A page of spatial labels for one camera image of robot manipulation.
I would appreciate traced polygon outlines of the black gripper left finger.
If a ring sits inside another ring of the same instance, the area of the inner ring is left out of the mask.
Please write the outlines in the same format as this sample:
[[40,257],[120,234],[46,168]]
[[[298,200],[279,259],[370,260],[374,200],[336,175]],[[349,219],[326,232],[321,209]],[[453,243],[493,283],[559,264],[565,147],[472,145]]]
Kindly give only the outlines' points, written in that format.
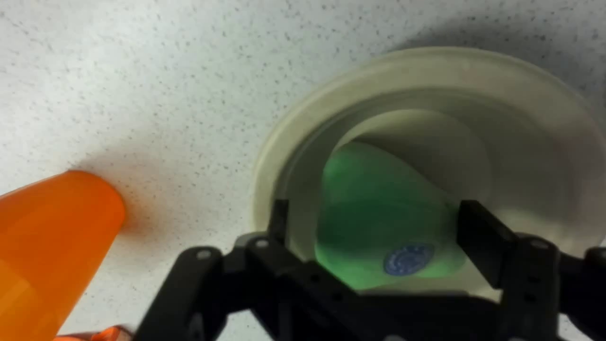
[[286,247],[288,209],[290,202],[277,198],[268,228],[239,236],[230,253],[214,245],[184,249],[135,331],[135,341],[216,341],[228,315],[241,310],[250,310],[277,338],[277,276],[300,262]]

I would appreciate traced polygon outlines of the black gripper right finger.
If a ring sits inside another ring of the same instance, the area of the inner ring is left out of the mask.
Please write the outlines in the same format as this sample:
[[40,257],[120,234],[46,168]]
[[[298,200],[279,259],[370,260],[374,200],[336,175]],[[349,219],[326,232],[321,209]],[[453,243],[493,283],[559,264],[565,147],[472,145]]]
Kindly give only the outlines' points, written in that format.
[[569,255],[542,236],[514,232],[478,200],[461,202],[457,242],[502,291],[500,341],[561,341],[559,314],[593,341],[606,341],[605,245]]

